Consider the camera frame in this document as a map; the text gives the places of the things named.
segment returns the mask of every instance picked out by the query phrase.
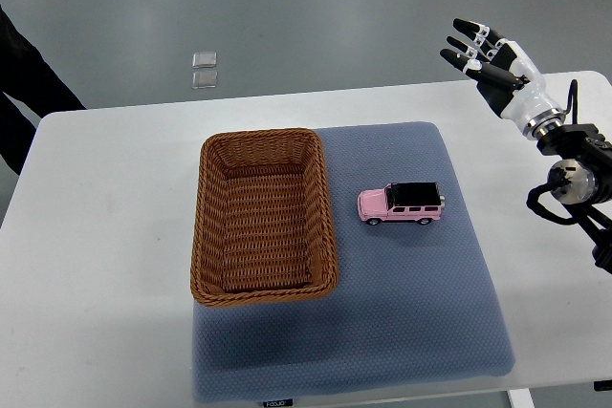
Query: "mat label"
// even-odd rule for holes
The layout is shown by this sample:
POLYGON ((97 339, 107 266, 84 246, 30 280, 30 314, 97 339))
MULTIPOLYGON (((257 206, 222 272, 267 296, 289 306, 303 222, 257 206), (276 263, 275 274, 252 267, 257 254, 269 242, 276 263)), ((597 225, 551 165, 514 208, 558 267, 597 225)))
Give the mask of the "mat label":
POLYGON ((294 400, 292 398, 285 398, 284 400, 264 401, 264 408, 277 408, 280 406, 294 406, 294 400))

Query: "toy car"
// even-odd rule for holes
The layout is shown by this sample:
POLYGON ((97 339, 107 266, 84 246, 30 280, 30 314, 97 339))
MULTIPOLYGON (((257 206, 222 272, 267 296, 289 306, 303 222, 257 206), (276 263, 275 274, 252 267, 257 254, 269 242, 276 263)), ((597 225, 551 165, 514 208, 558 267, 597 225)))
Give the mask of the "toy car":
POLYGON ((369 225, 380 222, 417 222, 420 225, 440 220, 445 198, 438 183, 390 183, 383 189, 362 191, 357 198, 360 219, 369 225))

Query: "white table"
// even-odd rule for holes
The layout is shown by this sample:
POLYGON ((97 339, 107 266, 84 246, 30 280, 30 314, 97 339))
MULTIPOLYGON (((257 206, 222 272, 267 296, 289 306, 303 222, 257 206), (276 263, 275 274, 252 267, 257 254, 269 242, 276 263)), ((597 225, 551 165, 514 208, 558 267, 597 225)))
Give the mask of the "white table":
MULTIPOLYGON (((564 105, 574 77, 580 121, 612 137, 603 76, 546 75, 549 94, 564 105)), ((412 120, 435 123, 445 140, 516 364, 504 377, 310 397, 300 406, 612 377, 612 276, 593 266, 593 244, 577 226, 543 221, 524 204, 557 158, 498 119, 473 82, 457 81, 43 119, 0 228, 3 404, 193 406, 189 263, 203 141, 224 131, 412 120)))

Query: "person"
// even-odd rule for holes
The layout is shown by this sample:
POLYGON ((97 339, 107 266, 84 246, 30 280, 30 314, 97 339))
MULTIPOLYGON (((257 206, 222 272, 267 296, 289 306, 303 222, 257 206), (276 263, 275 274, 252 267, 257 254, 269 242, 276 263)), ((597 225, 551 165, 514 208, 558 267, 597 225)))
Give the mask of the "person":
POLYGON ((41 118, 85 109, 0 6, 0 155, 20 174, 36 130, 7 95, 41 118))

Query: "wicker basket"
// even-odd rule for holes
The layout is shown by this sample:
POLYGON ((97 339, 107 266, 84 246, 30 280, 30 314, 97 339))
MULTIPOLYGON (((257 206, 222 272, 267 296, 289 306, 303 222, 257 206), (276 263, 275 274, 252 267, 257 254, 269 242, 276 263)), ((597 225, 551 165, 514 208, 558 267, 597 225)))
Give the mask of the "wicker basket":
POLYGON ((212 307, 319 298, 338 281, 320 138, 303 128, 202 146, 191 292, 212 307))

